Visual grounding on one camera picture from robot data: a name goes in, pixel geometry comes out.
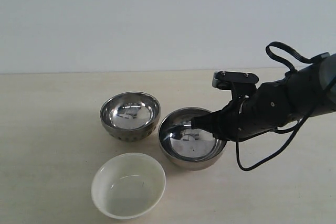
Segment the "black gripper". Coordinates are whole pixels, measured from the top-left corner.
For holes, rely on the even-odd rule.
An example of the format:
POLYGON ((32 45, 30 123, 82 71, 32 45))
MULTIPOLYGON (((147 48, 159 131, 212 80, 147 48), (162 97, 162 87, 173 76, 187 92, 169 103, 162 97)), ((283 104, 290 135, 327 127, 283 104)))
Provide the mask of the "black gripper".
POLYGON ((283 86, 267 82, 225 115, 216 111, 191 118, 191 128, 209 132, 218 141, 244 141, 283 126, 288 116, 289 102, 283 86))

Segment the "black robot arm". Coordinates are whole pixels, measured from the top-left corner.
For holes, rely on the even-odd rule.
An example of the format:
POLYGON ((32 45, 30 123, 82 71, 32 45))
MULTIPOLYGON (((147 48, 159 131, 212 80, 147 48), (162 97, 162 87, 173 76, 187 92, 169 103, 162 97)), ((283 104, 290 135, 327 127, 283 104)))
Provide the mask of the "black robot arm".
POLYGON ((192 118, 191 127, 219 140, 242 142, 302 119, 316 102, 312 117, 333 113, 335 87, 322 93, 334 77, 335 55, 329 54, 260 87, 256 87, 259 79, 253 73, 216 72, 212 86, 231 91, 232 100, 221 110, 192 118))

